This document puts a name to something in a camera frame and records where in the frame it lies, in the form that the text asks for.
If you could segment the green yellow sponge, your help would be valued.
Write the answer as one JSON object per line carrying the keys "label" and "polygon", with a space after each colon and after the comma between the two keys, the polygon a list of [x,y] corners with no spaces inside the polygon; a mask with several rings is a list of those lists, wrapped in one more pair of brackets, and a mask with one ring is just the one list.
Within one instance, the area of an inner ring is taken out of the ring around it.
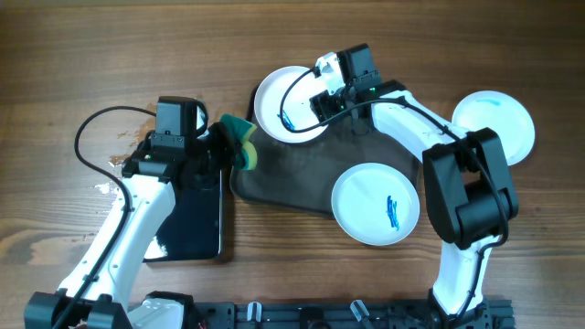
{"label": "green yellow sponge", "polygon": [[224,114],[220,121],[226,125],[229,134],[234,140],[233,167],[239,170],[254,170],[258,162],[258,154],[250,141],[250,137],[257,130],[257,126],[252,122],[229,114]]}

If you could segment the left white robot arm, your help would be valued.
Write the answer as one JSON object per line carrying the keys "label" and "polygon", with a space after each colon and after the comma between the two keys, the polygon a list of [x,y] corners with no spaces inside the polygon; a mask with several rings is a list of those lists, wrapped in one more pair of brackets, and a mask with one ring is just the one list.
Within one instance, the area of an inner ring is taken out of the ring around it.
{"label": "left white robot arm", "polygon": [[53,293],[36,292],[24,312],[27,328],[201,328],[205,322],[192,296],[152,292],[136,309],[127,309],[144,256],[158,246],[157,232],[166,220],[184,247],[222,248],[222,172],[241,142],[224,123],[213,124],[189,157],[177,150],[172,161],[185,168],[169,175],[130,173],[119,181],[114,204],[82,261]]}

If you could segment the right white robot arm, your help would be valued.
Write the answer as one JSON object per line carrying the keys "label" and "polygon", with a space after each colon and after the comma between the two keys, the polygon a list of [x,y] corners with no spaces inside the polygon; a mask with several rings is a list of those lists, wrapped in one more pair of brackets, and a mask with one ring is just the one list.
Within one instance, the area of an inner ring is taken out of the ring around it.
{"label": "right white robot arm", "polygon": [[508,222],[519,208],[497,133],[445,121],[395,80],[361,91],[321,91],[309,102],[321,124],[365,112],[378,131],[419,157],[427,213],[442,241],[429,323],[457,328],[478,320],[487,307],[482,285],[489,254],[507,242]]}

